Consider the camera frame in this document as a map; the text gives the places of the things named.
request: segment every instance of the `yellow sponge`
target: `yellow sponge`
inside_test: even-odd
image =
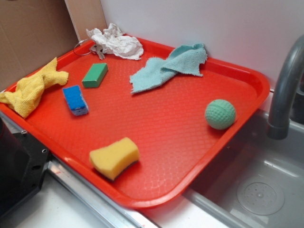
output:
[[[113,181],[139,158],[138,147],[129,138],[123,138],[109,146],[90,152],[90,162],[93,167]]]

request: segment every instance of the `light blue cloth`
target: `light blue cloth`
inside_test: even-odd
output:
[[[206,60],[203,44],[182,45],[174,49],[165,60],[149,58],[144,68],[130,76],[130,83],[133,84],[131,94],[159,87],[178,73],[203,76],[199,67]]]

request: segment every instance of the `sink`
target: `sink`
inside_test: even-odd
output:
[[[267,117],[258,110],[185,193],[230,227],[304,226],[304,127],[273,140]]]

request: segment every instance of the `yellow cloth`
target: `yellow cloth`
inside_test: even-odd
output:
[[[19,80],[15,92],[0,93],[0,102],[8,104],[23,118],[27,118],[37,108],[45,89],[67,83],[68,72],[58,72],[56,67],[57,58],[54,58],[32,76]]]

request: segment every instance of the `green ball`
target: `green ball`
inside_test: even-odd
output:
[[[217,130],[224,130],[234,123],[236,110],[226,100],[214,100],[207,106],[205,117],[211,127]]]

